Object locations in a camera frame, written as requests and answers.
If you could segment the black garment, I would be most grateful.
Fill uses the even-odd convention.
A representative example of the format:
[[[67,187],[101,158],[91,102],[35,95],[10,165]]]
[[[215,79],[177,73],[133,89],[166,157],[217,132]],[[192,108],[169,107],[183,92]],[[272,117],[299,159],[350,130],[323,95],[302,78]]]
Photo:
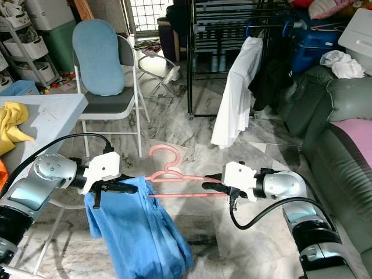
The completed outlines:
[[[274,56],[262,64],[249,85],[255,101],[252,109],[261,111],[271,104],[281,90],[292,85],[291,57]]]

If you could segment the white plastic box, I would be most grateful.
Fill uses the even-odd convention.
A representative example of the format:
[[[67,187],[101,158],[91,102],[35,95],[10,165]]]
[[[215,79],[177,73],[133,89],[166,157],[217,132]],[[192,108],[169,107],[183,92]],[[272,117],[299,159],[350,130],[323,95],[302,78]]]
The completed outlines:
[[[346,53],[372,58],[372,10],[359,9],[345,27],[338,45],[346,49]]]

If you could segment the black clothes drying rack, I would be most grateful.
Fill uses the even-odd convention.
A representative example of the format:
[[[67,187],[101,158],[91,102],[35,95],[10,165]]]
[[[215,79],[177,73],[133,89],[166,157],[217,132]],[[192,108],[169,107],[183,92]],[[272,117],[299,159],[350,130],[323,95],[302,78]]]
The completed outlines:
[[[311,19],[307,11],[292,7],[289,0],[191,0],[191,5],[195,43],[187,52],[189,117],[196,117],[194,82],[226,79],[244,44],[249,22],[263,27],[261,67],[274,56],[292,59],[291,32],[301,18]]]

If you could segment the blue plastic box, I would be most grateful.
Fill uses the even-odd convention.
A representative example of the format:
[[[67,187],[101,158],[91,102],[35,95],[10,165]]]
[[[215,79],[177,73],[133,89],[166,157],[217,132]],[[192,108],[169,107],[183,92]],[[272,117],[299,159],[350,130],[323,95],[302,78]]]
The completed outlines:
[[[338,49],[338,39],[342,32],[315,31],[310,26],[330,24],[327,20],[311,20],[303,17],[295,24],[291,35],[292,54],[291,71],[299,74],[309,67],[316,66],[323,54]]]

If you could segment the light blue pillow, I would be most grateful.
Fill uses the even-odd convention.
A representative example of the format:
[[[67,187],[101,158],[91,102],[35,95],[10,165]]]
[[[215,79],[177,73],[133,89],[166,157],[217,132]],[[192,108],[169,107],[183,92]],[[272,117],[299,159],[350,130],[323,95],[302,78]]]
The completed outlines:
[[[82,21],[73,31],[72,44],[85,88],[93,95],[119,95],[126,82],[113,27],[101,19]]]

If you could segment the dark green sofa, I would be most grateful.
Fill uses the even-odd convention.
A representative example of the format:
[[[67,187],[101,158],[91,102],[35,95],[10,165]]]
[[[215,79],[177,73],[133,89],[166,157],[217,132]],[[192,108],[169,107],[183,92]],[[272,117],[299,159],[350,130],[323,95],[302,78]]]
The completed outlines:
[[[330,128],[335,121],[372,120],[372,76],[337,78],[329,67],[314,66],[293,80],[276,108],[303,140],[313,189],[372,276],[372,169],[363,169]]]

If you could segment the window with grille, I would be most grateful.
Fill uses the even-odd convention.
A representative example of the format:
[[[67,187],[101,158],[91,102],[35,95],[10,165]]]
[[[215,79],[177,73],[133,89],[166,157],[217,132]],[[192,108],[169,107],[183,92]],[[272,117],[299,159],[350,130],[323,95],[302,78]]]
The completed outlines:
[[[135,35],[156,35],[157,19],[164,16],[173,0],[122,0],[128,30]]]

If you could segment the orange shirt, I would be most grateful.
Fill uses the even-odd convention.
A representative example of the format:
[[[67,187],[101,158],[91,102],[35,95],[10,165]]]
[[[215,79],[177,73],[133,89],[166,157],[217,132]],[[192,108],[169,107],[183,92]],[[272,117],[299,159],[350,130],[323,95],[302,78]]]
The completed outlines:
[[[10,174],[7,170],[7,167],[5,166],[5,163],[3,160],[0,160],[0,191],[5,188],[5,184],[7,183],[7,180],[9,178]]]

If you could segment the yellow shirt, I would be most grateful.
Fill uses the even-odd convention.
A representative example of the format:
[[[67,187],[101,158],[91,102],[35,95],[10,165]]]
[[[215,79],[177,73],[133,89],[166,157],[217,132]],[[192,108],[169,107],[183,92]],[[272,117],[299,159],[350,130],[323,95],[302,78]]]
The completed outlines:
[[[25,104],[6,101],[0,109],[0,155],[15,148],[16,142],[34,141],[34,137],[22,132],[19,125],[29,118]]]

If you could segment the crumpled white cloth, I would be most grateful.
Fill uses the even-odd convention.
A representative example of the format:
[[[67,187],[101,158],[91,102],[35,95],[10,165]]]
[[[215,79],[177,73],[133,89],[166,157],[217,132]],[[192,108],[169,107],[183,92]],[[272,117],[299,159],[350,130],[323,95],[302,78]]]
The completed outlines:
[[[327,66],[338,78],[365,77],[365,68],[350,54],[333,50],[321,56],[319,64]]]

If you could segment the pink and white pillow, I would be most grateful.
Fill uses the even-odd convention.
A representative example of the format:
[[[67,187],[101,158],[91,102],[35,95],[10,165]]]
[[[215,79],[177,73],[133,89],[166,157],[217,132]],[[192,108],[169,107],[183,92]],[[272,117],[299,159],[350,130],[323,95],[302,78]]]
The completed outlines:
[[[313,0],[313,3],[309,5],[307,11],[311,19],[326,19],[356,1],[357,0]]]

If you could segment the light blue shirt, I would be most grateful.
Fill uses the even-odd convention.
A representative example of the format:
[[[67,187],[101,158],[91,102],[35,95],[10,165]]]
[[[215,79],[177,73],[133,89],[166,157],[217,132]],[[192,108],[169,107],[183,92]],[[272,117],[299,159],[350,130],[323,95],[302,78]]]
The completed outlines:
[[[189,243],[178,230],[144,176],[126,179],[135,194],[102,193],[84,198],[91,236],[102,237],[118,279],[180,279],[194,267]]]

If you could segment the blue plastic basket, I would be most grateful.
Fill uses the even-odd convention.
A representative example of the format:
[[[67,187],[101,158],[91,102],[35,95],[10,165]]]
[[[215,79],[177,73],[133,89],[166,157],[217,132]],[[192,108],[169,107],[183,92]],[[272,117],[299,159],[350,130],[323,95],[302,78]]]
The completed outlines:
[[[39,95],[39,90],[35,82],[29,80],[19,80],[2,90],[0,96],[26,96]]]

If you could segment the white folding chair grey seat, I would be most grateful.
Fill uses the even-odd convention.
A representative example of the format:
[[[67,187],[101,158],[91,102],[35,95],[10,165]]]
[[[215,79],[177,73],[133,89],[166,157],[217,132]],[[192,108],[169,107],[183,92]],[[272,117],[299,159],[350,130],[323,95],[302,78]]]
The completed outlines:
[[[119,61],[123,70],[125,87],[119,95],[97,96],[88,93],[81,82],[82,74],[78,71],[79,63],[76,63],[75,74],[78,77],[76,82],[77,93],[83,94],[88,105],[83,110],[79,121],[83,132],[87,133],[87,120],[121,120],[130,117],[135,122],[135,130],[132,132],[100,132],[105,135],[134,135],[137,138],[138,156],[142,157],[143,121],[151,121],[146,108],[144,97],[141,93],[139,77],[141,76],[140,66],[135,62],[136,51],[132,43],[122,35],[117,35],[119,40]]]

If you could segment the white shirt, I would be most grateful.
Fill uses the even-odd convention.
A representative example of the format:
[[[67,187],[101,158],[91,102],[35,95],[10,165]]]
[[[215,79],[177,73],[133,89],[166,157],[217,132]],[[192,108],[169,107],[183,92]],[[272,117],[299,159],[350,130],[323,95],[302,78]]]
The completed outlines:
[[[231,146],[249,125],[252,104],[249,85],[260,67],[262,51],[263,40],[248,37],[228,72],[210,141],[220,149]]]

